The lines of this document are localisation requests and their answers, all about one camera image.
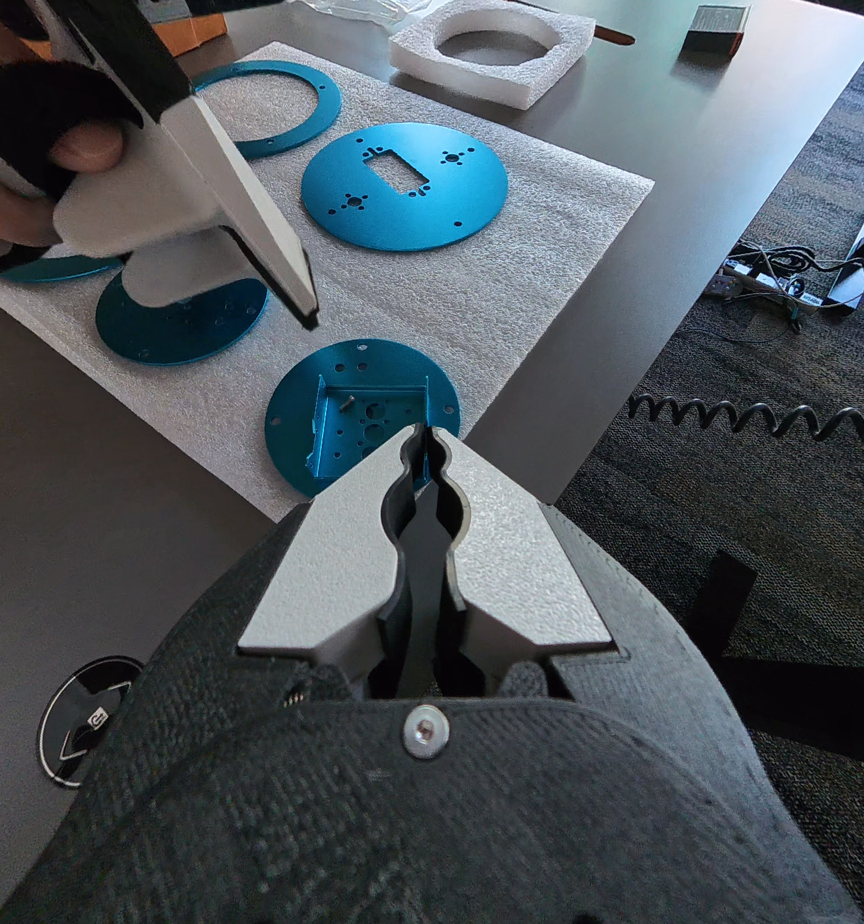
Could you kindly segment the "orange cardboard box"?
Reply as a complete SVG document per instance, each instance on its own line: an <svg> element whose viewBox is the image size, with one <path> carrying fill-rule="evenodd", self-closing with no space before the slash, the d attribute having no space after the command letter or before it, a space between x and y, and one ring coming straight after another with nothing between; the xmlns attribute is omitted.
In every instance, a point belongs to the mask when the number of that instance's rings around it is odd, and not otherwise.
<svg viewBox="0 0 864 924"><path fill-rule="evenodd" d="M227 34L222 14L190 17L154 24L153 29L175 57L194 51L210 40Z"/></svg>

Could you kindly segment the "blue disc with rectangular slot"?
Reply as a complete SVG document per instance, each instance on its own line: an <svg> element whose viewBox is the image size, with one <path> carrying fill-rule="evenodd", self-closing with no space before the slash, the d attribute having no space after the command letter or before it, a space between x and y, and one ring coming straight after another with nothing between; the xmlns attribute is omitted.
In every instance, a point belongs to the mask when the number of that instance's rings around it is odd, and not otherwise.
<svg viewBox="0 0 864 924"><path fill-rule="evenodd" d="M375 125L329 143L305 168L303 204L334 237L409 252L470 237L501 211L508 177L497 155L457 129Z"/></svg>

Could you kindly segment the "white and black floor unit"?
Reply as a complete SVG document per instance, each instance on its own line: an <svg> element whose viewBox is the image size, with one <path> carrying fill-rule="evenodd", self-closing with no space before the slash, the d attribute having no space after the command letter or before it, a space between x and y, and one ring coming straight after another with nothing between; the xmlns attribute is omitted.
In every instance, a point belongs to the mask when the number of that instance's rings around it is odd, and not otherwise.
<svg viewBox="0 0 864 924"><path fill-rule="evenodd" d="M824 299L824 308L837 309L843 314L853 313L864 296L864 221L855 237L848 260L850 263L839 273Z"/></svg>

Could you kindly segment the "small black box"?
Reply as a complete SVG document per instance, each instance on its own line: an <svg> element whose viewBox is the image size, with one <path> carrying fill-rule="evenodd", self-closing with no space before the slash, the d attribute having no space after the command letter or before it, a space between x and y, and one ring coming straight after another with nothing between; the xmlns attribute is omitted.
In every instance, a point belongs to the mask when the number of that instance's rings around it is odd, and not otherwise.
<svg viewBox="0 0 864 924"><path fill-rule="evenodd" d="M744 38L750 6L698 6L682 51L732 58Z"/></svg>

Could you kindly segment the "person's left hand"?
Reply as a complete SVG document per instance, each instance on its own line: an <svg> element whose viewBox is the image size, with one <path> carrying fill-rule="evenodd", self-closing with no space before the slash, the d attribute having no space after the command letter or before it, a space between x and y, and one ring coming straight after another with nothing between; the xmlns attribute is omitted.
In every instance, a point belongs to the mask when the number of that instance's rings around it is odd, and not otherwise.
<svg viewBox="0 0 864 924"><path fill-rule="evenodd" d="M50 158L61 168L95 174L114 167L124 147L118 125L92 122L65 133L51 148ZM26 198L0 184L0 256L12 245L39 248L58 243L53 208L48 199Z"/></svg>

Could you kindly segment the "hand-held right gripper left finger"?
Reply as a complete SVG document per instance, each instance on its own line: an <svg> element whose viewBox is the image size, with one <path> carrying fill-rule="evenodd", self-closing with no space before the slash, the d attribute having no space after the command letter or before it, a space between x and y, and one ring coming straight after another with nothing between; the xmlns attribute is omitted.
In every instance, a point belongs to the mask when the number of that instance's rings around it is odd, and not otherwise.
<svg viewBox="0 0 864 924"><path fill-rule="evenodd" d="M373 698L396 695L412 623L400 537L425 456L426 426L409 425L310 502L239 653L332 664Z"/></svg>

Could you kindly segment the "white foam block with hole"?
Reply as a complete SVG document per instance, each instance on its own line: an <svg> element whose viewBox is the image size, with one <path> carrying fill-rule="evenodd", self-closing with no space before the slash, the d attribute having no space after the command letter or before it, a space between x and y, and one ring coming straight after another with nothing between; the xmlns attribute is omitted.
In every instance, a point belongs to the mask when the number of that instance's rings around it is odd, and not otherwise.
<svg viewBox="0 0 864 924"><path fill-rule="evenodd" d="M453 1L390 39L398 71L463 95L527 110L585 54L595 37L591 17L559 14L504 1ZM495 32L534 40L542 57L517 65L481 64L443 54L439 47L468 32Z"/></svg>

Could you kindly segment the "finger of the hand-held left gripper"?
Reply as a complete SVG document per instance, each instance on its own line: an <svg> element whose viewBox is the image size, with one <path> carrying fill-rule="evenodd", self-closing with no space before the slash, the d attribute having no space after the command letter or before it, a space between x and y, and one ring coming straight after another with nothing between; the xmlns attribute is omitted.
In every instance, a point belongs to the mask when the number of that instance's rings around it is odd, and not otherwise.
<svg viewBox="0 0 864 924"><path fill-rule="evenodd" d="M318 295L308 255L205 101L190 95L161 116L165 129L217 203L219 223L307 330L318 326Z"/></svg>

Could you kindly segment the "small blue perforated disc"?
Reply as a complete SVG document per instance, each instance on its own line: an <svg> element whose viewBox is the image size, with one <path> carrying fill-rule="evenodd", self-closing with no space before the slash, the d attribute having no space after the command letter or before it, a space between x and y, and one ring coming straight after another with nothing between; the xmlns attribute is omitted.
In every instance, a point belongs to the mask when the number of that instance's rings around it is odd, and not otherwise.
<svg viewBox="0 0 864 924"><path fill-rule="evenodd" d="M119 272L96 308L96 327L105 345L126 359L172 366L208 358L230 347L256 324L269 291L245 279L205 293L150 308L127 293Z"/></svg>
<svg viewBox="0 0 864 924"><path fill-rule="evenodd" d="M454 435L460 432L457 393L447 374L424 353L380 339L339 342L312 353L282 378L267 405L265 440L280 475L292 488L313 497L306 468L313 442L318 377L330 384L413 386L428 384L426 422Z"/></svg>

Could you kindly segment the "clear plastic bag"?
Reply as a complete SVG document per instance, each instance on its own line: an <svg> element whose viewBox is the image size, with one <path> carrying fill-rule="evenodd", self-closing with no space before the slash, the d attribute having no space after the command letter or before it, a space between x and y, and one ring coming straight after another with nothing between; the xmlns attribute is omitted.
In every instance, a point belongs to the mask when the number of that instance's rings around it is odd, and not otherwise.
<svg viewBox="0 0 864 924"><path fill-rule="evenodd" d="M316 11L365 20L376 24L390 25L403 18L424 11L430 1L305 1Z"/></svg>

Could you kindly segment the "blue metal U bracket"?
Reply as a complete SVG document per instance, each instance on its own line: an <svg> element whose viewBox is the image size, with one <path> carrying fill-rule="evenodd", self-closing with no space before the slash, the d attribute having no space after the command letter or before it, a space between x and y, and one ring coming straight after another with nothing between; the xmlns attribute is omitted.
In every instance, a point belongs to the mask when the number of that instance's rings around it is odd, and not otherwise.
<svg viewBox="0 0 864 924"><path fill-rule="evenodd" d="M348 395L355 396L355 403L340 413ZM314 442L306 460L315 492L328 488L404 427L425 423L427 399L428 384L330 384L319 376Z"/></svg>

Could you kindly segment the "white foam mat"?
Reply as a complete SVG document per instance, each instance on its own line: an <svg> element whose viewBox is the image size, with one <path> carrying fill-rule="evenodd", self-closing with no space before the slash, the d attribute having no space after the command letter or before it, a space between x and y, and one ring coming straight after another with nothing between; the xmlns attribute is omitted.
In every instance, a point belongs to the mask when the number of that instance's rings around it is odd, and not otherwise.
<svg viewBox="0 0 864 924"><path fill-rule="evenodd" d="M111 278L25 286L0 282L0 307L64 355L218 479L274 520L299 502L266 449L267 401L306 355L358 335L426 353L457 388L466 436L653 188L653 182L274 42L248 56L314 66L343 94L322 137L254 161L296 229L316 280L319 326L306 331L274 298L237 346L169 370L115 358L94 314ZM457 128L490 147L507 200L481 232L449 247L388 253L351 246L315 224L301 178L325 144L385 122Z"/></svg>

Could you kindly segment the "black round desk control panel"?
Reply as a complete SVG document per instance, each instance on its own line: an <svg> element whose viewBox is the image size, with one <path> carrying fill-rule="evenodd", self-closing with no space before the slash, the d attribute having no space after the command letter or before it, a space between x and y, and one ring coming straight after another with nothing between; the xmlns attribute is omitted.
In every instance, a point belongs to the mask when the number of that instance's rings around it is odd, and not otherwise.
<svg viewBox="0 0 864 924"><path fill-rule="evenodd" d="M78 668L58 687L36 736L48 779L62 788L80 787L88 756L102 744L143 667L131 657L106 656Z"/></svg>

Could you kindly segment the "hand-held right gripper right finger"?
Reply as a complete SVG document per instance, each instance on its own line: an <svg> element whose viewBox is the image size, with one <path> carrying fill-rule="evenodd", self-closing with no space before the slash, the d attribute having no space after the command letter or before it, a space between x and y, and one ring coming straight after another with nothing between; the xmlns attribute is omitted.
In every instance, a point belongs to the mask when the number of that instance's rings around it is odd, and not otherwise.
<svg viewBox="0 0 864 924"><path fill-rule="evenodd" d="M427 432L445 556L434 673L447 697L493 695L509 669L614 650L546 508L460 440Z"/></svg>

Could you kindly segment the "white power strip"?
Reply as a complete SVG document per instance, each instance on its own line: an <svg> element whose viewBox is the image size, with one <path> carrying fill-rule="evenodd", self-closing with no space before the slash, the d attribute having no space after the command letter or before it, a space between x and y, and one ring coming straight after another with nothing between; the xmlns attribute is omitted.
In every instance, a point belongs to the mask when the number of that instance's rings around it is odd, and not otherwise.
<svg viewBox="0 0 864 924"><path fill-rule="evenodd" d="M804 306L805 311L810 313L823 306L823 300L808 293L804 281L797 275L774 278L765 272L754 273L750 265L737 260L722 263L703 289L703 295L723 299L736 299L743 295L764 297L785 307Z"/></svg>

